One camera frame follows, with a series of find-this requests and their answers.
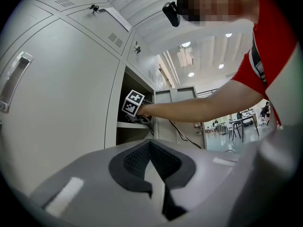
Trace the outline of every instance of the ventilation slot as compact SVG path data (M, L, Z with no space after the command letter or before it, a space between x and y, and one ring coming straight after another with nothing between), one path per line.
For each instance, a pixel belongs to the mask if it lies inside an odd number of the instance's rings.
M150 70L148 70L148 77L153 81L153 74L151 73Z
M65 8L75 5L73 2L71 2L69 0L56 0L55 2L60 4L61 6L65 7Z
M118 38L115 44L118 45L119 47L121 47L123 44L123 41Z
M117 39L117 36L112 33L109 37L108 37L112 42L115 42L115 40Z

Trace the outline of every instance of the red shirt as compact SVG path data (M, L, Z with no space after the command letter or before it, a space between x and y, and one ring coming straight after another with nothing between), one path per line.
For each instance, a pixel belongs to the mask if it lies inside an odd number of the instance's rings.
M264 95L292 55L297 38L273 0L259 0L259 21L253 28L253 47L232 80Z

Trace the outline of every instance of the locker handle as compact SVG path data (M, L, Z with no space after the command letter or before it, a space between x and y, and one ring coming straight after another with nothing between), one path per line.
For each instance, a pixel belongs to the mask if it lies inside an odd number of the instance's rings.
M9 67L5 68L0 77L0 111L9 112L9 106L17 85L33 59L30 54L22 52Z

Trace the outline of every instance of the open locker compartment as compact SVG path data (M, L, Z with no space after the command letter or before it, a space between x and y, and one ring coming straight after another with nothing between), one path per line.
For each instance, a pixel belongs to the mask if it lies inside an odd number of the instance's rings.
M119 110L117 116L117 131L116 131L116 144L123 144L134 140L143 140L153 138L151 129L147 125L140 123L128 122L127 114L121 109L127 95L132 91L143 94L144 99L154 102L153 89L148 87L146 83L136 74L132 73L128 67L125 68L123 82L121 87L121 94L119 100Z

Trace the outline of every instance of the person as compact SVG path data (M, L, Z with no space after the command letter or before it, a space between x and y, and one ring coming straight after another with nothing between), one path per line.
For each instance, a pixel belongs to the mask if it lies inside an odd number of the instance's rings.
M302 58L301 50L287 19L273 0L177 0L177 9L185 20L193 23L250 20L254 23L252 48L244 55L233 78L210 96L144 105L139 108L138 115L178 122L208 122L246 110L263 98L268 100L268 96L282 102L281 97L292 90L287 83L277 93L277 80L287 80L281 70L293 68L294 60Z
M269 102L266 102L266 105L265 105L264 108L262 108L260 114L265 119L266 124L268 124L269 117L270 117L270 114L269 114Z

